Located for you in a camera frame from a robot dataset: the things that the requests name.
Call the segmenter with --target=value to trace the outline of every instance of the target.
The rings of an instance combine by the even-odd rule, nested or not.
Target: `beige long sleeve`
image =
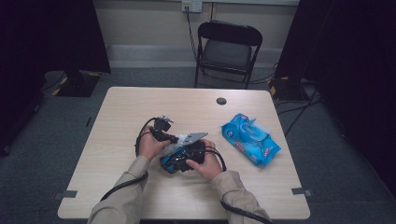
[[[148,168],[149,160],[146,157],[137,157],[128,171],[123,173],[115,186],[142,176]],[[99,202],[92,209],[88,223],[139,223],[142,207],[142,193],[146,183],[147,179],[112,193],[107,199]]]
[[[235,171],[226,171],[217,175],[211,182],[212,187],[219,195],[219,199],[228,205],[243,209],[254,215],[271,220],[264,209],[260,208],[256,197],[247,191]],[[243,217],[236,213],[227,211],[227,218],[230,224],[250,224],[260,223],[249,217]]]

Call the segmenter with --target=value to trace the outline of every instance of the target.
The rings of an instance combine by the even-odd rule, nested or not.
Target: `hand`
[[[206,147],[216,148],[213,142],[210,142],[206,139],[202,139],[202,141],[205,143]],[[198,162],[192,160],[186,160],[186,163],[208,180],[212,180],[217,175],[222,173],[218,159],[216,158],[215,154],[210,152],[205,153],[205,160],[203,164],[199,164]]]
[[[171,141],[157,141],[157,139],[155,139],[150,132],[149,128],[150,126],[146,126],[145,130],[143,131],[142,137],[140,138],[138,156],[144,156],[149,161],[152,161],[154,157],[160,154],[164,147],[167,147],[171,144]]]

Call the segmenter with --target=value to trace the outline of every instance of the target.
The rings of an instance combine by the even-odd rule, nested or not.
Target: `person's right hand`
[[[210,150],[211,147],[216,148],[213,142],[206,139],[201,140],[205,143],[206,147],[209,147],[208,150]],[[202,164],[199,164],[198,162],[192,160],[186,160],[186,163],[192,169],[196,170],[201,176],[208,180],[212,180],[217,175],[222,173],[222,169],[220,167],[218,159],[216,158],[216,155],[210,152],[205,153],[205,160]]]

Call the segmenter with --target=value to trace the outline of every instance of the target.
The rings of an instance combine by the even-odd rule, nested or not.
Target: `person's left hand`
[[[144,156],[149,161],[152,161],[154,157],[160,154],[164,147],[167,147],[171,144],[171,141],[157,141],[157,139],[155,139],[150,132],[149,128],[150,126],[146,126],[145,130],[142,133],[142,137],[140,138],[138,156]]]

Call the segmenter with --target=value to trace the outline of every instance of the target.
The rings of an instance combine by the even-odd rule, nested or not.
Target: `gray carpet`
[[[271,68],[256,68],[252,80],[269,76]],[[62,72],[47,73],[49,85]],[[91,98],[51,96],[44,91],[39,111],[11,144],[8,157],[0,158],[0,223],[85,223],[57,217],[56,192],[67,188],[78,158],[103,102],[112,86],[192,88],[194,68],[115,68],[104,74]],[[205,85],[242,89],[211,77]],[[268,90],[264,83],[250,89]],[[313,86],[306,86],[308,93]],[[274,100],[278,112],[301,106]],[[279,115],[286,131],[300,111]],[[308,197],[307,220],[275,220],[275,223],[396,223],[396,203],[370,164],[343,137],[342,126],[323,103],[309,106],[287,135],[297,172]],[[142,223],[174,223],[142,221]]]

